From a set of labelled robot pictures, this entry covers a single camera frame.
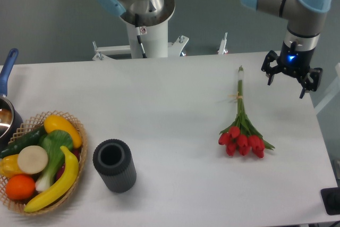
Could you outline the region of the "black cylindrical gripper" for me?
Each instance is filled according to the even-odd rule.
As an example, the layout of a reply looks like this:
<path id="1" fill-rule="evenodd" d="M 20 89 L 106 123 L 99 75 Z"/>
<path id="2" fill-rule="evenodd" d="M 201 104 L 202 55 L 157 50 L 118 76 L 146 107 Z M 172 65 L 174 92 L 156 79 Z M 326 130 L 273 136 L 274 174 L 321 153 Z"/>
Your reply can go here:
<path id="1" fill-rule="evenodd" d="M 282 44 L 280 55 L 274 51 L 269 51 L 263 61 L 261 71 L 266 73 L 267 85 L 271 85 L 274 76 L 283 73 L 294 78 L 300 78 L 302 90 L 299 98 L 302 99 L 306 93 L 315 92 L 319 88 L 323 69 L 310 68 L 310 62 L 314 54 L 314 49 L 309 51 L 299 51 L 297 43 Z"/>

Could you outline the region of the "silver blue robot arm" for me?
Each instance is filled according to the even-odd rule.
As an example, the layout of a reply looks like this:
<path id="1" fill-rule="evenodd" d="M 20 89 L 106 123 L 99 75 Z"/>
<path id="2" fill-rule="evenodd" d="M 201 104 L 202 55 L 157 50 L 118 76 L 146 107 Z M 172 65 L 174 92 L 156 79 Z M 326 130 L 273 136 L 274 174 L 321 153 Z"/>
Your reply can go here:
<path id="1" fill-rule="evenodd" d="M 286 35 L 277 54 L 269 51 L 261 70 L 270 85 L 282 73 L 298 81 L 300 97 L 316 91 L 322 68 L 312 68 L 311 59 L 324 27 L 332 0 L 240 0 L 243 6 L 287 20 Z"/>

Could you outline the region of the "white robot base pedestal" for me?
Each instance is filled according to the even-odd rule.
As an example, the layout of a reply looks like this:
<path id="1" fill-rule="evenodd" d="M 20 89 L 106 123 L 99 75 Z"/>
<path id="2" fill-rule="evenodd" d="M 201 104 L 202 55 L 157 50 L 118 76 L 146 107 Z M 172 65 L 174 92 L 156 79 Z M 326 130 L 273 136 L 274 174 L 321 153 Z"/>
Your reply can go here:
<path id="1" fill-rule="evenodd" d="M 96 0 L 113 16 L 126 24 L 129 45 L 136 49 L 143 44 L 150 56 L 166 55 L 168 49 L 168 21 L 175 11 L 174 0 Z"/>

